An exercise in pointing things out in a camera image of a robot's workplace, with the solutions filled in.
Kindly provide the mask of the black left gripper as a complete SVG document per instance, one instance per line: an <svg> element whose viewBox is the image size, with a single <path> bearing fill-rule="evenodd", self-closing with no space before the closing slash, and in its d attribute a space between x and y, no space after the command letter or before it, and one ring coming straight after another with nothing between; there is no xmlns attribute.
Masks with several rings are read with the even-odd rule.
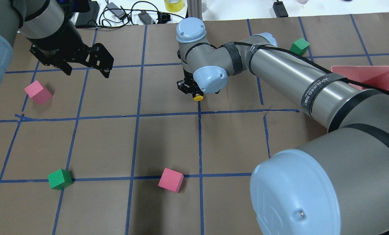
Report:
<svg viewBox="0 0 389 235"><path fill-rule="evenodd" d="M87 46L77 32L54 34L42 39L30 39L30 52L45 66L61 69L70 76L70 63L79 63L100 71L108 79L114 58L102 43Z"/></svg>

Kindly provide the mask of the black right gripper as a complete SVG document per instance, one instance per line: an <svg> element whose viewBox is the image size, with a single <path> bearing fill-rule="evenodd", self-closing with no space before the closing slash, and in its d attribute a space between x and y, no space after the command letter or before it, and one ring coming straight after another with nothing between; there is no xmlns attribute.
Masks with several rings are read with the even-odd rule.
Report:
<svg viewBox="0 0 389 235"><path fill-rule="evenodd" d="M193 75L191 73L185 73L184 78L182 80L177 81L177 88L188 95L192 96L201 96L202 91L196 81L193 79Z"/></svg>

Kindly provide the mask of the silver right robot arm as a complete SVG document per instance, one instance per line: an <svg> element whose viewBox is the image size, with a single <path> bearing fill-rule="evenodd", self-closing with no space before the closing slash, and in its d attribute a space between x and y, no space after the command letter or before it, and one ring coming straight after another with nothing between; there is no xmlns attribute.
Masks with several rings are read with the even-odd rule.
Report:
<svg viewBox="0 0 389 235"><path fill-rule="evenodd" d="M101 170L134 177L110 205L102 234L259 235L249 173L282 149L326 132L280 93L246 72L195 103L175 88L180 65L154 66L173 46L174 25L90 33L118 55L110 79L88 76L81 115L99 121ZM90 97L94 98L90 108Z"/></svg>

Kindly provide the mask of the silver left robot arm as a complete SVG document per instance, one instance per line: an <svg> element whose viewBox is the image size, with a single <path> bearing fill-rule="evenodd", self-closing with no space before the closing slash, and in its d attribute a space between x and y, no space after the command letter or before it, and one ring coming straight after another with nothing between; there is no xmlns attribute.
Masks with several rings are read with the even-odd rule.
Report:
<svg viewBox="0 0 389 235"><path fill-rule="evenodd" d="M87 46L56 0L0 0L0 84L13 59L20 32L32 46L30 52L45 66L70 75L70 63L99 70L108 78L114 58L101 43Z"/></svg>

